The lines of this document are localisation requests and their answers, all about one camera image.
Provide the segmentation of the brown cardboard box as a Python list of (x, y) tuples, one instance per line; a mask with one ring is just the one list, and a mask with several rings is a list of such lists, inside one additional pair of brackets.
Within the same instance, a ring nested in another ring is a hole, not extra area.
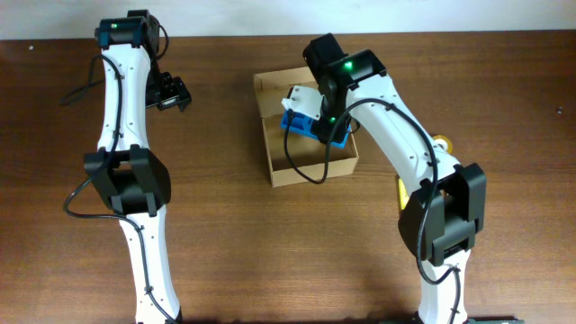
[(285, 135), (281, 128), (284, 115), (281, 101), (293, 86), (316, 88), (317, 83), (311, 72), (306, 67), (265, 72), (253, 75), (253, 83), (271, 185), (280, 187), (306, 181), (293, 170), (286, 154), (291, 156), (291, 160), (306, 176), (320, 180), (323, 176), (326, 146), (297, 133)]

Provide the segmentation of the yellow highlighter pen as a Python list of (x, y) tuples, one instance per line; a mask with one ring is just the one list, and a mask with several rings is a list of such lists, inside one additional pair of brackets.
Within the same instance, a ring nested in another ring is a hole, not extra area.
[(397, 189), (399, 208), (403, 211), (409, 202), (410, 196), (408, 195), (405, 184), (399, 176), (397, 177)]

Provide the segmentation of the yellow adhesive tape roll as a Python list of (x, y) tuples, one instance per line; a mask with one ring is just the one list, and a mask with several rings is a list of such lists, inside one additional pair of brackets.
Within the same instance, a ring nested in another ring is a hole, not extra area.
[(433, 136), (432, 139), (434, 140), (434, 149), (442, 149), (447, 154), (451, 154), (453, 152), (454, 145), (448, 137), (437, 134)]

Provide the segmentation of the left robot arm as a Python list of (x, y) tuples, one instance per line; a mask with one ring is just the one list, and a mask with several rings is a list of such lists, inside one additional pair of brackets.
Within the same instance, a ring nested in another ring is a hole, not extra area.
[(159, 68), (165, 33), (146, 9), (103, 19), (94, 31), (104, 65), (104, 120), (96, 151), (85, 154), (85, 171), (124, 233), (138, 323), (182, 320), (166, 243), (170, 175), (149, 147), (146, 126), (147, 109), (184, 110), (192, 101), (182, 78)]

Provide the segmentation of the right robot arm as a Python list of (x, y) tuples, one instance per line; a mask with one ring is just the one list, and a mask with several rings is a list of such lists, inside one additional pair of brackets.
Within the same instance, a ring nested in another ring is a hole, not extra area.
[(317, 88), (295, 86), (288, 116), (311, 120), (310, 135), (330, 149), (358, 122), (404, 183), (400, 236), (415, 257), (421, 284), (419, 323), (466, 323), (464, 273), (483, 229), (487, 178), (434, 141), (402, 101), (384, 64), (369, 49), (346, 54), (328, 33), (302, 56)]

